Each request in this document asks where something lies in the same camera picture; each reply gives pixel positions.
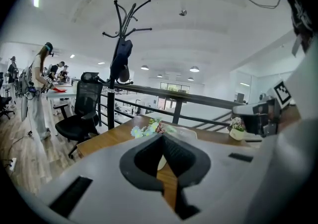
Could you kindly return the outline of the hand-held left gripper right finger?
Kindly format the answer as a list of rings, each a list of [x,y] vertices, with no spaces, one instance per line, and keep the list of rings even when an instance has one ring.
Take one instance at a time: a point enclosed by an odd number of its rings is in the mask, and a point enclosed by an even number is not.
[[[163,135],[162,143],[163,155],[177,178],[175,212],[185,220],[200,210],[187,202],[183,189],[201,183],[211,167],[211,161],[204,151],[172,135]]]

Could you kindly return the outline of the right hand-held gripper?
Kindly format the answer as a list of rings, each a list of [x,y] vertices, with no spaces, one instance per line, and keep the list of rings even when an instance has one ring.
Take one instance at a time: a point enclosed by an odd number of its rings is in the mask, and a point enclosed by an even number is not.
[[[232,113],[241,118],[248,133],[267,137],[277,134],[283,110],[291,101],[285,82],[279,81],[257,103],[234,106]]]

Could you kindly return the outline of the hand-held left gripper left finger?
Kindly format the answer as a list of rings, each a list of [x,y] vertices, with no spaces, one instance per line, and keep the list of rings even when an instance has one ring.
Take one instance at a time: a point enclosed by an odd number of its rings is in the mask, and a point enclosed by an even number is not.
[[[120,158],[119,168],[134,187],[145,191],[164,191],[157,179],[158,165],[163,156],[162,135],[157,134],[129,149]]]

